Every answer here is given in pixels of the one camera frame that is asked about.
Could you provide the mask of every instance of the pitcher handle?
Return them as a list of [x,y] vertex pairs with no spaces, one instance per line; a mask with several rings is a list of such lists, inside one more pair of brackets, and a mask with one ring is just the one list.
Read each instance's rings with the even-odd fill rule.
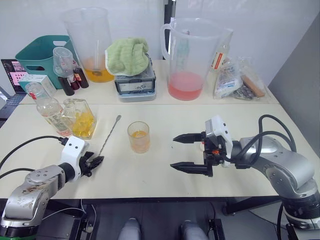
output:
[[164,57],[164,59],[168,60],[170,58],[170,55],[166,49],[166,37],[165,37],[165,29],[171,30],[170,24],[164,24],[160,28],[160,43],[161,43],[161,53]]

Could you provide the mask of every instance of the green towel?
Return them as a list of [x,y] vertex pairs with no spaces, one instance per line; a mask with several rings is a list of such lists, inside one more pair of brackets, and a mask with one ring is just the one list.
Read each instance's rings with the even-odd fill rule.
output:
[[105,68],[112,75],[138,75],[148,67],[148,49],[144,38],[116,40],[105,50]]

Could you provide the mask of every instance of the robotic arm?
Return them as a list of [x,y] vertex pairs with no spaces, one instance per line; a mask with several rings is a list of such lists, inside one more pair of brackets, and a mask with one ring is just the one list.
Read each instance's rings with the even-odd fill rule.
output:
[[253,137],[232,141],[226,124],[219,116],[205,122],[205,132],[187,133],[175,137],[180,143],[204,142],[204,164],[178,162],[176,170],[188,174],[213,176],[212,166],[234,164],[237,169],[254,168],[265,175],[279,194],[288,221],[300,229],[320,229],[320,194],[313,179],[314,166],[301,154],[289,151],[277,140],[263,136],[261,153],[253,161],[258,142]]
[[92,175],[104,159],[91,159],[93,152],[86,151],[89,144],[71,136],[63,148],[60,164],[30,172],[24,183],[8,198],[0,224],[0,236],[32,239],[52,198],[67,182],[75,182],[81,176]]

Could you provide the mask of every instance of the small bottle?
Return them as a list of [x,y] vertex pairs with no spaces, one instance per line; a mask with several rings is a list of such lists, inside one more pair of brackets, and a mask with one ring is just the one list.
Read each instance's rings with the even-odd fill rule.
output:
[[72,59],[72,68],[74,77],[77,80],[80,87],[83,89],[89,87],[84,71],[81,69],[81,67],[79,67],[78,63],[74,59]]
[[227,35],[224,37],[224,40],[216,50],[216,54],[211,65],[211,68],[214,71],[218,71],[221,68],[221,65],[223,64],[230,50],[230,41],[233,35],[233,30],[227,29],[226,34]]
[[55,128],[59,135],[66,137],[72,134],[68,126],[61,120],[63,108],[60,103],[49,96],[40,83],[30,82],[25,86],[25,89],[35,101],[37,111]]
[[73,74],[68,76],[67,78],[73,90],[77,90],[80,88],[79,83]]
[[70,83],[66,77],[58,76],[58,80],[62,86],[62,89],[67,96],[72,96],[75,94],[75,91],[70,86]]

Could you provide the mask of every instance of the glass bottle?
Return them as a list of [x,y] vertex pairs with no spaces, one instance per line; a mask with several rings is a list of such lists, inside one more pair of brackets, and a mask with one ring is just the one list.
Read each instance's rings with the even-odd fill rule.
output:
[[96,118],[92,114],[88,103],[84,99],[68,98],[63,101],[65,105],[61,119],[78,138],[89,140],[96,128]]
[[30,82],[25,86],[25,89],[35,101],[37,111],[54,127],[59,135],[66,137],[72,134],[61,119],[62,106],[55,98],[48,95],[40,83]]

